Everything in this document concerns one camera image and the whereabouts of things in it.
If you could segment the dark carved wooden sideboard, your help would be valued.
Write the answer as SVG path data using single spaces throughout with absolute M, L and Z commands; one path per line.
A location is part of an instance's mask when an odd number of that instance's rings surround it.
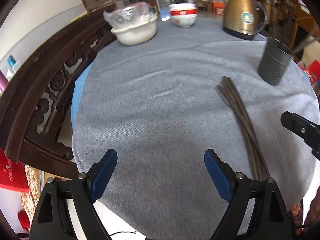
M 58 141 L 75 82 L 97 53 L 116 38 L 103 0 L 40 46 L 1 96 L 1 149 L 14 161 L 64 178 L 78 174 L 73 151 Z

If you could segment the bronze electric kettle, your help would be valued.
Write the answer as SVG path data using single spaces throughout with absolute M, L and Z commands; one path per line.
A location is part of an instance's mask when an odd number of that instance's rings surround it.
M 226 33 L 253 40 L 268 23 L 268 13 L 262 3 L 255 0 L 228 0 L 224 12 L 222 29 Z

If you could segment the red white stacked bowls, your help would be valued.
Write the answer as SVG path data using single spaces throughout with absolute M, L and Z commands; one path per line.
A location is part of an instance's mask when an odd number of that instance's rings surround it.
M 197 18 L 197 7 L 194 3 L 169 5 L 170 19 L 181 28 L 191 27 Z

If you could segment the white pot with plastic bag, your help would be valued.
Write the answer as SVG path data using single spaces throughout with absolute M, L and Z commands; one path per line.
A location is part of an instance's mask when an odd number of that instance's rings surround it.
M 113 12 L 103 12 L 111 33 L 125 46 L 134 46 L 156 35 L 157 13 L 146 2 L 138 2 Z

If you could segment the orange boxes on floor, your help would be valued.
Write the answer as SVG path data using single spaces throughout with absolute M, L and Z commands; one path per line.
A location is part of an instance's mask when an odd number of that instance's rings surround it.
M 213 12 L 214 12 L 214 14 L 223 15 L 225 6 L 226 6 L 225 2 L 213 1 Z

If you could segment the dark grey utensil holder cup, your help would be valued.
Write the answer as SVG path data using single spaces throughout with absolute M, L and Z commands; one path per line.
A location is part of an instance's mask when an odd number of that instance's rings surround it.
M 292 59 L 292 51 L 279 40 L 268 37 L 258 74 L 267 83 L 279 85 Z

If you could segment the grey towel table cloth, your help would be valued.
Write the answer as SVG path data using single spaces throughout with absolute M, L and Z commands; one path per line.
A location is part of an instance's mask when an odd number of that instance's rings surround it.
M 258 74 L 266 41 L 241 40 L 214 19 L 190 28 L 159 22 L 148 42 L 113 42 L 97 54 L 73 125 L 73 154 L 86 172 L 108 149 L 118 163 L 101 202 L 149 239 L 209 239 L 227 202 L 204 165 L 213 149 L 251 177 L 238 121 L 217 85 L 234 82 L 288 209 L 305 196 L 316 158 L 285 129 L 285 111 L 319 123 L 310 82 L 290 62 L 280 84 Z

